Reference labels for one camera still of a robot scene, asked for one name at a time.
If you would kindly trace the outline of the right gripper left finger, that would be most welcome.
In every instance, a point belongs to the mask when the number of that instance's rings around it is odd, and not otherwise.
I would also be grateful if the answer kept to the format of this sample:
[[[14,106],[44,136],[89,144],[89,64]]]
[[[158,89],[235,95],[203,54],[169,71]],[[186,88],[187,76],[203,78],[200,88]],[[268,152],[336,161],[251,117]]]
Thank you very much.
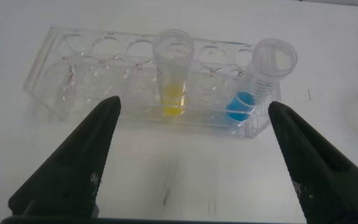
[[[99,102],[10,197],[12,214],[90,217],[120,112],[118,96]]]

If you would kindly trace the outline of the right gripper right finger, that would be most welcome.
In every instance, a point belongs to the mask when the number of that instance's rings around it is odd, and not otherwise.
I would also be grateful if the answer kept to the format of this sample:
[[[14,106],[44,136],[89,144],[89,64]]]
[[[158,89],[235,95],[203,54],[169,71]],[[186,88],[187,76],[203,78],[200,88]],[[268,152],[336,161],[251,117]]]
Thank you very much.
[[[358,223],[358,167],[287,105],[268,115],[306,221]]]

